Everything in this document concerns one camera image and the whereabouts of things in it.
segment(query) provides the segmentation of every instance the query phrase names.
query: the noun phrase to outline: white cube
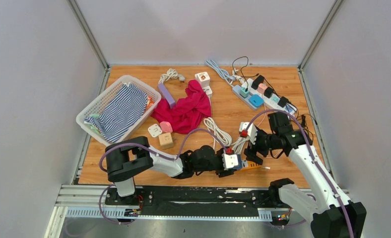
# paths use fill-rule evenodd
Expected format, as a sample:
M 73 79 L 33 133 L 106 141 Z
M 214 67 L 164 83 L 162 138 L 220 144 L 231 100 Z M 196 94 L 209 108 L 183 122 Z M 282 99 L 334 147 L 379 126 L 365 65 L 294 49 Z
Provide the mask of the white cube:
M 194 77 L 202 88 L 207 87 L 210 83 L 210 76 L 208 76 L 207 72 L 196 73 Z
M 235 166 L 238 166 L 238 156 L 237 155 L 227 155 L 222 154 L 223 167 L 225 170 L 231 169 Z

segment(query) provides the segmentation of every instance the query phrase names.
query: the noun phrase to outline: black plug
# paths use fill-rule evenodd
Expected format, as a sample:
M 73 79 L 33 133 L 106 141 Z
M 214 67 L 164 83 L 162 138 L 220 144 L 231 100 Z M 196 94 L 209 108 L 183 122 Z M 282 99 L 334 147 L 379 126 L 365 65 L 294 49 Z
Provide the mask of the black plug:
M 270 87 L 267 87 L 265 90 L 264 90 L 264 96 L 266 98 L 270 98 L 271 95 L 273 94 L 274 92 L 274 89 L 270 88 Z
M 283 96 L 280 98 L 280 100 L 277 104 L 284 108 L 288 103 L 289 103 L 289 99 L 287 99 L 286 97 Z
M 254 79 L 253 83 L 251 84 L 251 87 L 255 90 L 259 88 L 259 85 L 264 82 L 264 77 L 262 75 L 259 75 L 256 79 Z
M 301 115 L 301 126 L 306 127 L 307 126 L 307 117 L 305 115 Z

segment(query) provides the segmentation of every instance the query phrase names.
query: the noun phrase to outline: blue power adapter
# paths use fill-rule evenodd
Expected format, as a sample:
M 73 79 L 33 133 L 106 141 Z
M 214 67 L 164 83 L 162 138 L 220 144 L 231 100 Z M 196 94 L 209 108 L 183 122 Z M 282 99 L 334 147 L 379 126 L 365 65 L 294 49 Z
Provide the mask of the blue power adapter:
M 257 94 L 255 95 L 252 95 L 252 97 L 250 97 L 250 103 L 258 108 L 259 106 L 261 106 L 263 103 L 264 103 L 264 100 Z

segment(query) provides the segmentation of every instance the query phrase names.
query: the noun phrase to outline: light blue cable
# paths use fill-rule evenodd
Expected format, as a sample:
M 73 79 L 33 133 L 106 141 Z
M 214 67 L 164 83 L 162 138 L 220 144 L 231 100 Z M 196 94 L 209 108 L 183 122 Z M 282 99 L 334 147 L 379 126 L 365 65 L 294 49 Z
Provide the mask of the light blue cable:
M 228 80 L 231 80 L 233 82 L 233 81 L 235 81 L 235 77 L 230 76 L 228 71 L 226 71 L 222 68 L 219 68 L 219 66 L 216 64 L 216 62 L 214 62 L 211 59 L 206 60 L 206 65 L 209 66 L 210 68 L 214 69 L 214 71 L 216 71 L 216 73 L 219 74 L 219 76 L 221 78 L 223 78 L 231 87 L 234 86 Z

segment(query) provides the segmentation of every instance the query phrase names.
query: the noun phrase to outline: white wall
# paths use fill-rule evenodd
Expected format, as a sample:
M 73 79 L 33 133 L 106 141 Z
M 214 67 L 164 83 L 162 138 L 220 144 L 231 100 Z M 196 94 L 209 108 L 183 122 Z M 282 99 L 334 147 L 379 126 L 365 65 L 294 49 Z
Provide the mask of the white wall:
M 347 0 L 306 68 L 337 180 L 391 237 L 391 1 Z
M 0 0 L 0 237 L 43 237 L 102 78 L 65 0 Z
M 109 63 L 298 64 L 334 0 L 78 0 Z

